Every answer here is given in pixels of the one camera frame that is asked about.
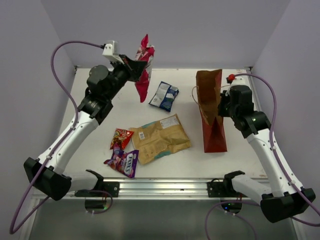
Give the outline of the pink chips bag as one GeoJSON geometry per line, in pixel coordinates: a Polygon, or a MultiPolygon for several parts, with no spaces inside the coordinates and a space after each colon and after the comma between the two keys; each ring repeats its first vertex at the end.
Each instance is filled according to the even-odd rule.
{"type": "Polygon", "coordinates": [[[152,75],[154,54],[155,47],[149,43],[149,35],[146,34],[141,40],[140,46],[135,55],[135,60],[147,63],[139,80],[135,83],[135,88],[138,92],[140,103],[143,103],[147,98],[152,75]]]}

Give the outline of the red brown paper bag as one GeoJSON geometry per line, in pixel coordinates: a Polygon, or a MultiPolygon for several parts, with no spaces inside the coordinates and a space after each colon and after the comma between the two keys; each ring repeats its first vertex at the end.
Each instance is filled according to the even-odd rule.
{"type": "Polygon", "coordinates": [[[224,118],[218,115],[221,102],[222,69],[199,70],[195,75],[193,91],[202,121],[203,150],[205,153],[225,153],[227,141],[224,118]]]}

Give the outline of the blue snack bag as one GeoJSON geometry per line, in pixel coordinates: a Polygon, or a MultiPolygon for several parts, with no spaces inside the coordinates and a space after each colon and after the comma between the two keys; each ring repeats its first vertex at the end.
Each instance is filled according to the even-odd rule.
{"type": "Polygon", "coordinates": [[[179,94],[179,89],[171,84],[161,81],[149,105],[166,112],[171,112],[174,100],[179,94]]]}

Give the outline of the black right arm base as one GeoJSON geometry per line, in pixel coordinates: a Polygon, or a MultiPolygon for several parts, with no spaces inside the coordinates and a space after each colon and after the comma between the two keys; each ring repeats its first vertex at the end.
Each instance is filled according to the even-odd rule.
{"type": "Polygon", "coordinates": [[[234,193],[228,191],[222,181],[214,178],[206,183],[209,198],[232,198],[234,193]]]}

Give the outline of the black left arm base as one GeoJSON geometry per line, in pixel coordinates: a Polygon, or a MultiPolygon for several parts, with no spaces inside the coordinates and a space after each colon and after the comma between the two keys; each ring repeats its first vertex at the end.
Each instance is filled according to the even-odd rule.
{"type": "Polygon", "coordinates": [[[118,197],[119,191],[120,183],[118,181],[103,181],[98,183],[93,190],[79,190],[74,195],[76,197],[98,198],[107,197],[107,192],[112,197],[118,197]]]}

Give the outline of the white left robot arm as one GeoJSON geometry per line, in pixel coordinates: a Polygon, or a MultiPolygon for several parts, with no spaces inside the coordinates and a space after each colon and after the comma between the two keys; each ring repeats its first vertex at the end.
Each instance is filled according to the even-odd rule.
{"type": "Polygon", "coordinates": [[[29,157],[23,164],[31,186],[59,201],[67,193],[87,191],[92,196],[103,193],[103,176],[86,170],[79,176],[67,176],[65,169],[83,141],[105,120],[113,108],[112,99],[126,82],[137,82],[147,61],[131,60],[121,54],[109,71],[104,65],[91,68],[83,100],[75,115],[56,141],[37,159],[29,157]]]}

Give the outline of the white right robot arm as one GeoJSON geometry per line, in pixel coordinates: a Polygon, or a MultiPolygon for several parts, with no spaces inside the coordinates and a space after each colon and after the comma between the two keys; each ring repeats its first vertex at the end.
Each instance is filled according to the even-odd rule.
{"type": "Polygon", "coordinates": [[[241,193],[256,202],[271,223],[303,213],[316,199],[312,188],[305,188],[293,174],[271,131],[271,124],[262,111],[254,109],[252,91],[247,85],[234,85],[221,93],[218,112],[230,117],[256,153],[267,177],[265,186],[243,171],[226,174],[223,192],[227,196],[241,193]]]}

